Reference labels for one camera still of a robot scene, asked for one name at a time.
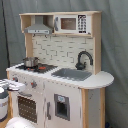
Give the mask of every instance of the gray curtain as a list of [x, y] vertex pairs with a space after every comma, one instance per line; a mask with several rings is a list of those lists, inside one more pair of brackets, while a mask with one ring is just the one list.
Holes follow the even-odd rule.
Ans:
[[19, 13], [102, 11], [102, 70], [115, 77], [106, 88], [106, 120], [128, 127], [128, 1], [127, 0], [4, 0], [11, 65], [25, 57]]
[[2, 1], [0, 1], [0, 79], [6, 78], [7, 67], [8, 67], [8, 61], [7, 61], [4, 18], [3, 18]]

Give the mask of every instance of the stovetop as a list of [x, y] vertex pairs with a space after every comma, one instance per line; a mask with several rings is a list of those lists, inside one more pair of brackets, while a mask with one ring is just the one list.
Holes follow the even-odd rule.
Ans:
[[18, 66], [16, 68], [21, 69], [21, 70], [26, 70], [26, 71], [30, 71], [30, 72], [37, 72], [37, 73], [46, 73], [54, 68], [56, 68], [57, 66], [54, 65], [48, 65], [48, 64], [41, 64], [39, 63], [37, 66], [35, 67], [26, 67], [24, 65]]

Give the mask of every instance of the faucet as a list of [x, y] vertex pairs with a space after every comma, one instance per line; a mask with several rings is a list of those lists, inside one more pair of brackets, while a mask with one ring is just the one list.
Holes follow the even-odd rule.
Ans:
[[86, 65], [85, 65], [86, 63], [82, 64], [82, 63], [80, 62], [80, 58], [81, 58], [81, 56], [82, 56], [83, 54], [86, 54], [86, 55], [89, 57], [89, 59], [90, 59], [90, 65], [93, 65], [92, 56], [91, 56], [88, 52], [82, 51], [82, 52], [80, 52], [80, 53], [78, 54], [78, 63], [76, 64], [77, 70], [83, 70], [83, 69], [85, 69], [85, 67], [86, 67]]

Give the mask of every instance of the oven window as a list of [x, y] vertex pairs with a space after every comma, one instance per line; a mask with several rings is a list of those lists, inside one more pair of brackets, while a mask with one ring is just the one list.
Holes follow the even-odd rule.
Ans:
[[61, 18], [61, 29], [76, 30], [76, 18]]
[[37, 123], [36, 103], [33, 100], [18, 96], [19, 115], [27, 120]]

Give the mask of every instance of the play kitchen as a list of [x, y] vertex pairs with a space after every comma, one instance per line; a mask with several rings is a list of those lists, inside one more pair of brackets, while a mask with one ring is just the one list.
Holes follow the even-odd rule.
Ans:
[[114, 78], [101, 71], [101, 12], [20, 17], [26, 58], [7, 73], [26, 90], [11, 93], [12, 117], [36, 128], [104, 128], [105, 87]]

